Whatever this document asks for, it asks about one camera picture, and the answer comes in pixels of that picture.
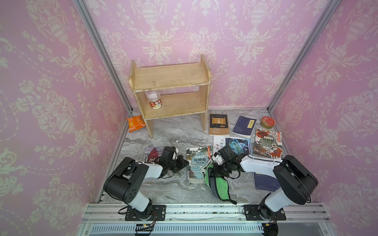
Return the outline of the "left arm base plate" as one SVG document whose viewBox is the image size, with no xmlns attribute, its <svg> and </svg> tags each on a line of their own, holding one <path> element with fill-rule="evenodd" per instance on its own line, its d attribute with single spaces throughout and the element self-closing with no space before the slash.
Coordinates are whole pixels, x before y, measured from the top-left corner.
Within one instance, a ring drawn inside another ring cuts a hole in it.
<svg viewBox="0 0 378 236">
<path fill-rule="evenodd" d="M 166 205 L 151 205 L 145 211 L 138 211 L 130 206 L 125 214 L 126 221 L 164 221 Z"/>
</svg>

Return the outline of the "green cloth with black trim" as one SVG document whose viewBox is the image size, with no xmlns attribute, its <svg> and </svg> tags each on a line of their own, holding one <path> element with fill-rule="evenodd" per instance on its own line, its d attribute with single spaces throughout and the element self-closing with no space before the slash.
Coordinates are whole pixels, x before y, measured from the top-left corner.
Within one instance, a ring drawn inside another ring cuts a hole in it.
<svg viewBox="0 0 378 236">
<path fill-rule="evenodd" d="M 203 180 L 211 189 L 212 194 L 221 201 L 230 202 L 234 205 L 236 201 L 230 198 L 228 181 L 223 177 L 216 177 L 215 167 L 213 164 L 208 164 L 203 172 Z"/>
</svg>

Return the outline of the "grey-green illustrated Chinese book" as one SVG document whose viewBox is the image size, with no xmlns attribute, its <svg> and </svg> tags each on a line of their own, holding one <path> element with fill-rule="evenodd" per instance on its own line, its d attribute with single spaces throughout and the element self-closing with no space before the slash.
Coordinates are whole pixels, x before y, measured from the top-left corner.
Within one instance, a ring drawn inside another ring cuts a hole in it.
<svg viewBox="0 0 378 236">
<path fill-rule="evenodd" d="M 212 154 L 212 146 L 192 147 L 186 150 L 186 157 L 187 161 L 189 162 L 189 183 L 204 183 L 203 170 L 209 164 Z"/>
</svg>

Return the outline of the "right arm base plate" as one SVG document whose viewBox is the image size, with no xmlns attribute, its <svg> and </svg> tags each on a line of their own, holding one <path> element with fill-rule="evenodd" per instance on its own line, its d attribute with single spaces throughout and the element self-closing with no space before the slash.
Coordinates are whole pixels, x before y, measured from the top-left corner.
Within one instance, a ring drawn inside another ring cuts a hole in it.
<svg viewBox="0 0 378 236">
<path fill-rule="evenodd" d="M 285 221 L 286 215 L 283 209 L 273 212 L 269 208 L 259 205 L 243 205 L 242 214 L 247 221 Z"/>
</svg>

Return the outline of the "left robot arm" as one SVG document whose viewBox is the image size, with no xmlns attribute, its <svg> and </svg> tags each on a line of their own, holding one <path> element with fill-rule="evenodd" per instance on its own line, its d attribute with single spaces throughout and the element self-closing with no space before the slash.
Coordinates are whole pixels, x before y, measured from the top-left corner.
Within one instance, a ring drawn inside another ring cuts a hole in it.
<svg viewBox="0 0 378 236">
<path fill-rule="evenodd" d="M 168 172 L 176 174 L 189 165 L 175 147 L 165 147 L 159 157 L 148 155 L 145 162 L 125 157 L 109 175 L 103 185 L 103 191 L 111 198 L 127 205 L 125 220 L 136 217 L 151 220 L 157 217 L 153 212 L 153 202 L 140 192 L 145 179 L 163 179 Z"/>
</svg>

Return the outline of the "pink Hamlet book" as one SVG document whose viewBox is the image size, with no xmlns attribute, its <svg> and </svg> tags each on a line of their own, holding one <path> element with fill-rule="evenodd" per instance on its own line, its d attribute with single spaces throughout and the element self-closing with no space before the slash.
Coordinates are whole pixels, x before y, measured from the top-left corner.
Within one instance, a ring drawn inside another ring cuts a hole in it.
<svg viewBox="0 0 378 236">
<path fill-rule="evenodd" d="M 153 163 L 156 159 L 158 159 L 164 150 L 164 147 L 148 147 L 145 149 L 145 162 Z"/>
</svg>

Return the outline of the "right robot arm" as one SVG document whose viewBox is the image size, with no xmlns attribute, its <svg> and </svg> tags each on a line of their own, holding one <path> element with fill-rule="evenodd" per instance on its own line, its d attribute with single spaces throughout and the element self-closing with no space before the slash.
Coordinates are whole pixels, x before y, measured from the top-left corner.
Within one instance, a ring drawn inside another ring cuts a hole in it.
<svg viewBox="0 0 378 236">
<path fill-rule="evenodd" d="M 262 220 L 277 220 L 281 210 L 289 205 L 304 205 L 312 201 L 311 195 L 318 185 L 317 178 L 292 155 L 268 159 L 246 154 L 236 154 L 225 146 L 213 155 L 203 171 L 203 179 L 212 194 L 222 201 L 236 204 L 230 198 L 227 179 L 236 171 L 258 173 L 275 178 L 279 188 L 264 197 L 257 209 L 250 211 Z"/>
</svg>

